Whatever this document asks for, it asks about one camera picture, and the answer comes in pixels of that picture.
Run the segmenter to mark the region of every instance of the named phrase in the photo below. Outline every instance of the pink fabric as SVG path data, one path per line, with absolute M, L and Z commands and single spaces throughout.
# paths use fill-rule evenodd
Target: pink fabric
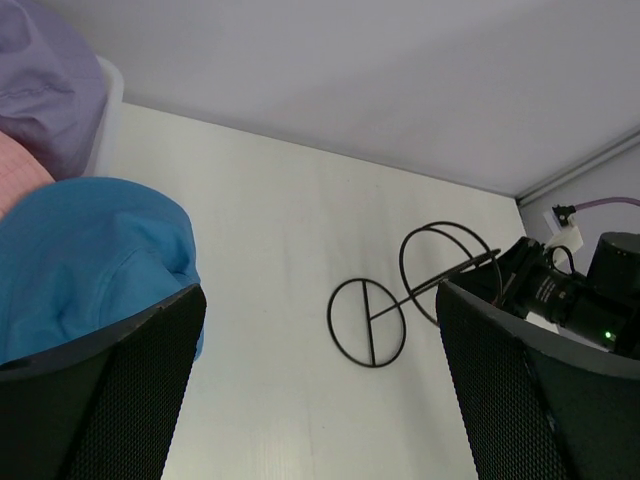
M 0 219 L 53 178 L 22 145 L 0 132 Z

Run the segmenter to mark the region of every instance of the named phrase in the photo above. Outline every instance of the wire stand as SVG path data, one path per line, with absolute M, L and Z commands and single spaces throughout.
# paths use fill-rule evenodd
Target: wire stand
M 455 238 L 450 233 L 444 230 L 441 230 L 440 228 L 437 228 L 437 227 L 453 227 L 465 232 L 482 246 L 482 248 L 485 250 L 484 253 L 477 256 L 473 256 L 471 252 L 464 246 L 464 244 L 460 242 L 460 240 Z M 409 285 L 409 281 L 406 275 L 405 251 L 409 241 L 418 233 L 423 233 L 423 232 L 437 233 L 451 240 L 453 243 L 455 243 L 458 246 L 458 248 L 460 248 L 460 250 L 463 251 L 463 253 L 468 257 L 468 260 L 456 265 L 455 267 L 445 270 L 444 272 L 439 273 L 438 275 L 412 288 Z M 404 312 L 402 311 L 402 305 L 408 303 L 409 301 L 413 302 L 413 304 L 416 306 L 418 311 L 425 318 L 427 318 L 433 325 L 437 327 L 438 320 L 427 312 L 427 310 L 417 300 L 417 297 L 437 287 L 441 282 L 449 279 L 452 275 L 464 272 L 465 270 L 472 267 L 477 268 L 483 265 L 484 263 L 490 261 L 493 265 L 493 269 L 495 272 L 496 292 L 498 292 L 494 303 L 497 305 L 500 304 L 501 294 L 502 294 L 502 275 L 500 273 L 500 268 L 498 267 L 498 262 L 496 260 L 496 256 L 499 253 L 500 253 L 499 249 L 491 250 L 487 245 L 487 243 L 473 230 L 455 222 L 447 222 L 447 221 L 433 222 L 413 230 L 402 241 L 402 245 L 400 246 L 399 258 L 398 258 L 400 277 L 402 278 L 402 283 L 407 292 L 407 297 L 403 298 L 402 300 L 397 300 L 396 297 L 389 291 L 389 289 L 387 289 L 382 284 L 368 278 L 361 278 L 361 277 L 352 278 L 350 280 L 347 280 L 341 283 L 331 294 L 331 297 L 329 298 L 329 304 L 327 306 L 327 326 L 329 328 L 329 333 L 331 334 L 333 343 L 336 345 L 338 350 L 340 350 L 340 352 L 345 357 L 347 357 L 351 362 L 357 365 L 360 365 L 362 367 L 382 368 L 393 363 L 402 353 L 402 350 L 404 349 L 404 345 L 407 339 L 407 323 L 404 316 Z M 336 334 L 334 324 L 333 324 L 334 322 L 333 308 L 334 308 L 335 300 L 338 294 L 342 292 L 344 288 L 347 287 L 348 285 L 355 284 L 355 283 L 360 283 L 362 285 L 362 301 L 364 304 L 365 321 L 366 321 L 366 327 L 367 327 L 366 332 L 368 337 L 367 340 L 368 340 L 368 349 L 369 349 L 368 360 L 358 359 L 353 354 L 347 351 L 347 349 L 342 345 L 342 343 L 338 339 L 338 335 Z M 371 313 L 371 305 L 370 305 L 370 289 L 371 288 L 376 288 L 382 291 L 386 296 L 388 296 L 391 299 L 391 305 L 379 312 Z M 373 336 L 372 322 L 394 310 L 397 310 L 397 313 L 400 319 L 400 337 L 398 339 L 398 345 L 396 349 L 392 351 L 391 355 L 388 356 L 388 358 L 381 360 L 379 356 L 376 355 L 376 346 L 375 346 L 375 339 Z

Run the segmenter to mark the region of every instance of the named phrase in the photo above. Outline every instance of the cable connector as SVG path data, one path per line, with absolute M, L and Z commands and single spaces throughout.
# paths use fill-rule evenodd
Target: cable connector
M 569 217 L 576 213 L 576 207 L 573 205 L 556 205 L 552 210 L 558 220 L 558 223 L 562 227 L 568 227 L 570 223 Z

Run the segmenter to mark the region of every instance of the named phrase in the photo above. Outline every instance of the purple fabric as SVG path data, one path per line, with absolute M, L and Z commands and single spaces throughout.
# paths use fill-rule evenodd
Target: purple fabric
M 107 91 L 97 58 L 61 17 L 0 0 L 0 131 L 56 180 L 84 172 Z

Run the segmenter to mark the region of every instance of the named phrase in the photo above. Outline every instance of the white plastic container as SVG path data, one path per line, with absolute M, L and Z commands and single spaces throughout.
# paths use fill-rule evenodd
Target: white plastic container
M 109 176 L 109 164 L 120 128 L 122 95 L 124 93 L 124 79 L 120 70 L 102 57 L 98 57 L 98 63 L 102 67 L 104 80 L 107 84 L 107 103 L 104 106 L 96 138 L 93 141 L 89 163 L 83 174 L 85 177 Z

